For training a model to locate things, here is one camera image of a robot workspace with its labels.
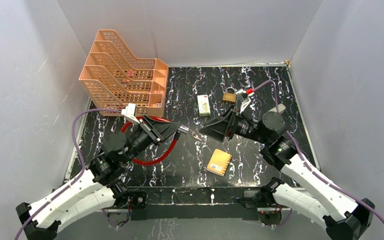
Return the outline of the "red cable lock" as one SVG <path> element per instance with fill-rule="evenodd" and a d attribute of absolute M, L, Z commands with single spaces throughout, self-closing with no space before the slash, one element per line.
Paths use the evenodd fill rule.
<path fill-rule="evenodd" d="M 156 117 L 157 120 L 165 120 L 167 122 L 171 121 L 171 120 L 168 120 L 168 119 L 165 119 L 165 118 L 162 118 L 162 117 L 157 117 L 157 116 L 152 116 L 152 117 Z M 134 125 L 134 124 L 132 124 L 130 122 L 126 122 L 123 125 L 123 127 L 121 128 L 120 131 L 122 133 L 125 133 L 128 130 L 129 127 L 132 127 L 132 130 L 133 130 L 133 127 L 135 127 L 136 125 Z M 169 143 L 169 145 L 166 148 L 166 150 L 159 157 L 154 158 L 154 159 L 141 160 L 141 159 L 138 158 L 138 156 L 141 155 L 145 150 L 149 149 L 151 146 L 158 148 L 160 145 L 163 145 L 167 140 L 165 140 L 164 142 L 160 142 L 159 144 L 151 144 L 151 145 L 149 145 L 143 152 L 141 152 L 137 156 L 128 156 L 127 153 L 126 153 L 126 147 L 124 147 L 125 148 L 124 153 L 126 154 L 127 162 L 128 163 L 132 162 L 134 164 L 138 164 L 138 165 L 141 165 L 141 166 L 153 166 L 153 165 L 156 165 L 156 164 L 162 162 L 173 151 L 173 149 L 176 146 L 176 144 L 177 144 L 181 134 L 186 134 L 188 131 L 189 131 L 189 129 L 187 127 L 181 125 L 180 132 L 175 133 L 174 135 L 170 136 L 167 139 L 167 140 L 171 140 L 171 142 Z"/>

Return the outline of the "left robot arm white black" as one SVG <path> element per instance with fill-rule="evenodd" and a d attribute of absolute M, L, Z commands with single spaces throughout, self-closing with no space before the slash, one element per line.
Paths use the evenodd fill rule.
<path fill-rule="evenodd" d="M 135 197 L 120 180 L 129 163 L 148 146 L 158 145 L 173 137 L 167 157 L 182 132 L 179 122 L 154 116 L 141 116 L 133 132 L 111 133 L 101 144 L 98 155 L 88 166 L 60 188 L 33 203 L 23 202 L 16 207 L 22 224 L 21 231 L 29 240 L 53 240 L 73 222 L 109 207 L 124 208 Z"/>

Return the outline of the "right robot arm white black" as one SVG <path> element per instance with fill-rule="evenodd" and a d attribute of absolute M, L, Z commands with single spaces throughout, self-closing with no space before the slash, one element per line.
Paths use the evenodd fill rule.
<path fill-rule="evenodd" d="M 291 207 L 324 228 L 332 240 L 358 240 L 372 223 L 373 213 L 367 208 L 375 205 L 367 198 L 357 201 L 340 192 L 338 186 L 298 153 L 293 141 L 284 136 L 287 130 L 278 112 L 268 111 L 256 121 L 231 109 L 204 123 L 199 133 L 219 142 L 238 135 L 263 144 L 263 159 L 307 190 L 297 191 L 273 177 L 259 191 L 244 194 L 238 202 L 250 208 L 277 204 Z"/>

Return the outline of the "white green small box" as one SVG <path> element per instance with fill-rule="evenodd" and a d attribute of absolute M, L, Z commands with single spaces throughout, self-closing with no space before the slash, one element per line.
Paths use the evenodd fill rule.
<path fill-rule="evenodd" d="M 197 105 L 200 117 L 208 117 L 211 115 L 210 102 L 207 94 L 197 96 Z"/>

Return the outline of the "orange spiral notebook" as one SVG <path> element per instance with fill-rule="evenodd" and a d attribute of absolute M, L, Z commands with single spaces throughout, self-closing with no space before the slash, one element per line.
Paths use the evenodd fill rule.
<path fill-rule="evenodd" d="M 226 174 L 231 159 L 231 154 L 220 149 L 215 149 L 206 166 L 206 170 L 223 177 Z"/>

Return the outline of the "brass padlock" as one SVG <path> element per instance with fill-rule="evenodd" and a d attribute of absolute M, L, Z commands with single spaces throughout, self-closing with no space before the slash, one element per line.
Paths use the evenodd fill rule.
<path fill-rule="evenodd" d="M 222 101 L 224 103 L 235 104 L 236 103 L 236 89 L 233 87 L 227 87 L 223 93 Z"/>

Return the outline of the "orange plastic file rack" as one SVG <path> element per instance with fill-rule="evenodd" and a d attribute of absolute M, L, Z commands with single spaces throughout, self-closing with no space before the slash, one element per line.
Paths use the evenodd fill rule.
<path fill-rule="evenodd" d="M 79 81 L 103 116 L 136 104 L 136 115 L 163 117 L 169 66 L 136 57 L 112 29 L 98 30 Z"/>

